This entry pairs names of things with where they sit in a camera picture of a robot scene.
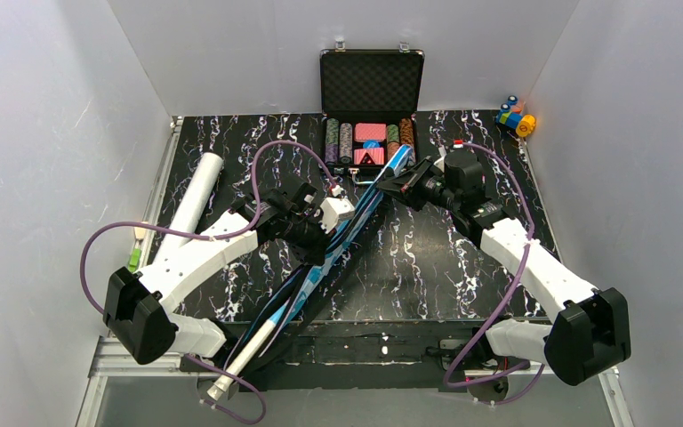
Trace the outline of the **blue racket cover bag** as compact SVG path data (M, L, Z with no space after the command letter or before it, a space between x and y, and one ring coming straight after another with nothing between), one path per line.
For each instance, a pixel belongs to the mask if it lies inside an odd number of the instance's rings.
M286 325L292 321L297 314L302 310L307 299L311 296L314 290L325 279L330 269L336 264L341 255L349 248L352 241L356 238L359 231L366 225L371 218L378 205L383 201L384 194L382 194L376 187L376 183L380 179L389 178L391 176L400 175L408 163L414 159L414 149L410 146L403 145L390 158L388 163L378 173L376 178L372 181L370 186L363 193L363 196L358 200L355 206L354 216L342 222L336 229L332 236L331 243L327 247L325 254L325 262L323 265L315 266L302 264L302 266L292 273L289 278L285 280L281 288L269 300L269 303L261 310L258 318L250 325L243 336L237 341L236 349L240 352L253 337L255 332L261 325L276 312L285 302L288 303L287 311L283 318L283 325L278 329L274 341L277 340L282 330ZM262 359L267 357L267 354L277 349L271 343L265 351L261 350L261 354L256 355L245 367L246 370L250 365L258 365ZM228 364L234 360L234 356L227 358Z

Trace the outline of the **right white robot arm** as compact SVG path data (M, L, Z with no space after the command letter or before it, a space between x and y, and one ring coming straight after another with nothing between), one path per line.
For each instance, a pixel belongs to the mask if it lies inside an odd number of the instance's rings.
M516 209L489 183L485 155L456 150L437 161L424 158L401 173L386 171L376 187L416 211L446 209L455 229L484 254L514 273L548 316L547 325L518 321L497 311L452 358L446 378L467 359L523 359L549 367L563 383L578 385L631 357L629 307L613 287L600 290L580 278L534 239Z

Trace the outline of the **white shuttlecock tube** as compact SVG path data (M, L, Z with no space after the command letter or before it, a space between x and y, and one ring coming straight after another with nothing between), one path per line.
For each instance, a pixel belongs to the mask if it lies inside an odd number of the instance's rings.
M194 234L212 198L223 164L222 157L205 152L192 168L180 169L173 165L165 180L157 225Z

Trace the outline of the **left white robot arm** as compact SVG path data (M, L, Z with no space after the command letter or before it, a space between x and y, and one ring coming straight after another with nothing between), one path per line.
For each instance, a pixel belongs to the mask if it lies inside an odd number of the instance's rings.
M140 365L167 352L210 358L227 341L217 324L177 313L183 300L208 278L262 244L280 239L305 264L320 265L336 228L355 213L334 189L321 198L304 183L270 189L235 202L187 244L137 273L121 268L108 281L103 320Z

